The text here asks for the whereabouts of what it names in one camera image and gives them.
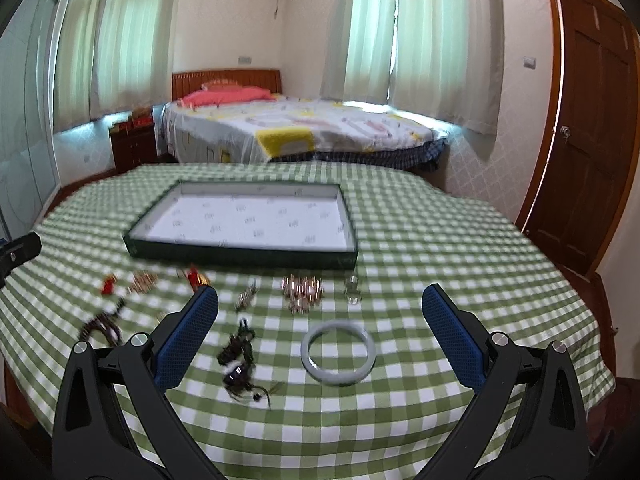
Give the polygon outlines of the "small red tassel charm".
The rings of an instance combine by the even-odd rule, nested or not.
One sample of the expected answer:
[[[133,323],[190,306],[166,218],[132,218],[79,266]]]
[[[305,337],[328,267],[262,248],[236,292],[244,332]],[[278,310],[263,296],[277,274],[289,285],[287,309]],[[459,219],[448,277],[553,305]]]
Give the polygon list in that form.
[[[107,277],[104,278],[103,285],[101,288],[101,295],[112,296],[114,294],[116,283],[117,283],[117,276],[113,273],[108,274]]]

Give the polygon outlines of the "black tassel pendant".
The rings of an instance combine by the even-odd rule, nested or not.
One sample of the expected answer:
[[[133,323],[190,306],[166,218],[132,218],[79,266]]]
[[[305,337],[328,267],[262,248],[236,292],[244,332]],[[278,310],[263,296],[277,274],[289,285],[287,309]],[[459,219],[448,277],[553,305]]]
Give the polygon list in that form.
[[[217,356],[218,364],[226,370],[222,378],[222,385],[234,400],[241,401],[249,396],[253,402],[265,400],[270,406],[271,395],[277,391],[279,386],[265,388],[254,382],[253,341],[255,337],[256,333],[248,326],[247,320],[241,318],[238,329],[230,335],[227,344]]]

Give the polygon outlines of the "red knot gold charm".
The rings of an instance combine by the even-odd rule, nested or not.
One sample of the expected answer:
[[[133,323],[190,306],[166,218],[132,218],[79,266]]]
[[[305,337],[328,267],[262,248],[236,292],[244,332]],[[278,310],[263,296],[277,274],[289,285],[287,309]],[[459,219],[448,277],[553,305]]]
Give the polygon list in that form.
[[[209,285],[207,276],[200,272],[195,266],[190,266],[190,268],[184,270],[182,274],[194,292],[197,292],[203,286]]]

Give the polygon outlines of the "rhinestone leaf brooch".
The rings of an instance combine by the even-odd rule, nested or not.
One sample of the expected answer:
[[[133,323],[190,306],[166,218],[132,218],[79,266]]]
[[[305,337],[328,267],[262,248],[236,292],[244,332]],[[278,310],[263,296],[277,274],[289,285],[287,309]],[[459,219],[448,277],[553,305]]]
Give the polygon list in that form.
[[[235,311],[241,312],[248,309],[254,302],[257,292],[256,282],[251,281],[247,288],[244,289],[238,296],[235,303]]]

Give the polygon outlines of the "pale jade bangle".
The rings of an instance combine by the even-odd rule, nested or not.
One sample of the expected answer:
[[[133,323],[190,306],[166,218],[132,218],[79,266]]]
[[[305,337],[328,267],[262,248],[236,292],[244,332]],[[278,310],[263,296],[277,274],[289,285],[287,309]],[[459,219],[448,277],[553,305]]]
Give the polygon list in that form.
[[[311,378],[328,386],[365,380],[376,361],[372,335],[361,325],[332,320],[311,327],[300,343],[300,362]]]

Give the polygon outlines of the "pearl flower brooch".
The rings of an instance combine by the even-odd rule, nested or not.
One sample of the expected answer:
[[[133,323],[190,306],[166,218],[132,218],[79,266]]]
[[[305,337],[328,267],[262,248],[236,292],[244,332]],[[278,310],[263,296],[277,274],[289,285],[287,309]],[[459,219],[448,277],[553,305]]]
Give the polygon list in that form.
[[[285,307],[292,314],[308,313],[323,296],[322,281],[314,276],[286,276],[281,282]]]

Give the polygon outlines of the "dark green jewelry tray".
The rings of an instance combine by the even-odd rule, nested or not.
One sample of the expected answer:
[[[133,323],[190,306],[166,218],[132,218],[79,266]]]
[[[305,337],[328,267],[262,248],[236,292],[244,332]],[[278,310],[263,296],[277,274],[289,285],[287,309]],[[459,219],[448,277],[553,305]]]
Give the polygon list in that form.
[[[178,180],[122,236],[144,260],[351,271],[358,240],[337,184]]]

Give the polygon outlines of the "dark wooden nightstand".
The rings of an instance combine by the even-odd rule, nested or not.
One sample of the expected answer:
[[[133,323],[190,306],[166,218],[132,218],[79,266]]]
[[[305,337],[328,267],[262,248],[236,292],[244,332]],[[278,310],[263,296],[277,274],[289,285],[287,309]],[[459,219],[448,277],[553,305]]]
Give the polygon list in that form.
[[[124,174],[137,166],[155,164],[157,147],[151,107],[136,108],[128,119],[108,129],[115,169]]]

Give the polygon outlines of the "pink pillow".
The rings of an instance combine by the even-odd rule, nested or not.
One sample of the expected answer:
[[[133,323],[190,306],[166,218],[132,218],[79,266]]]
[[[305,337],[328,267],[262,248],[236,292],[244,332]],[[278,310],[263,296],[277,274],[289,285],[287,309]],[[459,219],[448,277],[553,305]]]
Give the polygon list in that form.
[[[177,103],[181,107],[197,108],[254,101],[273,101],[275,98],[269,90],[259,87],[225,86],[194,91],[178,99]]]

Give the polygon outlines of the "left white curtain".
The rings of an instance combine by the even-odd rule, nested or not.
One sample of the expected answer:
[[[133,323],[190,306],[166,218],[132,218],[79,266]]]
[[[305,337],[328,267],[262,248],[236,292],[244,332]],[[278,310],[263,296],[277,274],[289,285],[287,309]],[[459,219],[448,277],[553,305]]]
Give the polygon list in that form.
[[[53,131],[168,101],[176,0],[68,0],[56,48]]]

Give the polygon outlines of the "brown wooden door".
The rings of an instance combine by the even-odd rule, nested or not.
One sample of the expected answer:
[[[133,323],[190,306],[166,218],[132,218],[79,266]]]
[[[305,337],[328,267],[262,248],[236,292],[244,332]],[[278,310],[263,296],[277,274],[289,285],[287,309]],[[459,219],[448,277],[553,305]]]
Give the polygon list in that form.
[[[552,262],[589,278],[620,224],[639,160],[639,39],[608,0],[550,4],[548,117],[516,224]]]

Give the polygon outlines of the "bed with patterned sheet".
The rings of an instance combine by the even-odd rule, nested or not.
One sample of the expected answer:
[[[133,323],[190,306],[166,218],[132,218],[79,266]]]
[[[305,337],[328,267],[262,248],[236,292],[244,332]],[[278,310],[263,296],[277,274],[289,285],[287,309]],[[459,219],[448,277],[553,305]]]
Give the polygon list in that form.
[[[353,162],[434,170],[446,133],[421,116],[375,105],[276,96],[271,101],[164,106],[160,150],[178,162]]]

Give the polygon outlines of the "metal door knob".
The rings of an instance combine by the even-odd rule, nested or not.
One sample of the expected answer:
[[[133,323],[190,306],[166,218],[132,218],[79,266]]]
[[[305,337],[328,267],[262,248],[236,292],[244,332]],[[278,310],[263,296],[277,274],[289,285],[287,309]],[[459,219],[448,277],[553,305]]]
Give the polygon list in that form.
[[[562,126],[559,130],[559,135],[564,141],[567,141],[570,138],[570,128]]]

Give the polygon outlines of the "right white curtain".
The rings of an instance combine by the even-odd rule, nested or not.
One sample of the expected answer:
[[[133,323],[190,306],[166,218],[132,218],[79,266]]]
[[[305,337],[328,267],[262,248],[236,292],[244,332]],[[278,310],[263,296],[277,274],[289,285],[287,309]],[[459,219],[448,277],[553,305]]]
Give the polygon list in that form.
[[[502,0],[336,0],[321,95],[493,136],[503,62]]]

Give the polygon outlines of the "wall light switch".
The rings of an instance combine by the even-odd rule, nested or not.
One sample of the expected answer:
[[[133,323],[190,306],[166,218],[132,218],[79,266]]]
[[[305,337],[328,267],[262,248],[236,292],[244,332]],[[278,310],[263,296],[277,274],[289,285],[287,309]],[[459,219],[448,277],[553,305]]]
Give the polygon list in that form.
[[[536,58],[532,58],[531,56],[526,56],[525,58],[523,58],[523,66],[529,68],[530,70],[534,70],[536,68],[536,64]]]

